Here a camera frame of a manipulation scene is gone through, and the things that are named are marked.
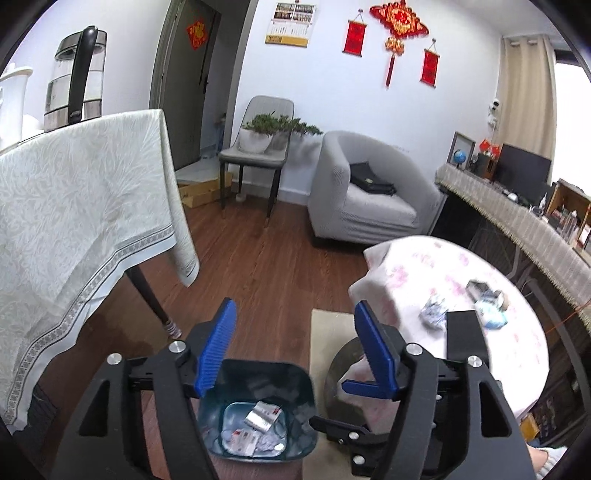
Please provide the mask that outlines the person's hand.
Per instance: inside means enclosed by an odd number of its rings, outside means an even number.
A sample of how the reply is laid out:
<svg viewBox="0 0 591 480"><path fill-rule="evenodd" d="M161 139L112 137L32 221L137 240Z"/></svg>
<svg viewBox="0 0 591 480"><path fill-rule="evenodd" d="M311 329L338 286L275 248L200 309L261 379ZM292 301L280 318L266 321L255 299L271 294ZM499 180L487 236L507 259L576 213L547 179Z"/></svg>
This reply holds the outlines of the person's hand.
<svg viewBox="0 0 591 480"><path fill-rule="evenodd" d="M528 445L528 452L532 461L533 469L537 480L544 477L557 465L567 452L567 447L558 448L535 448Z"/></svg>

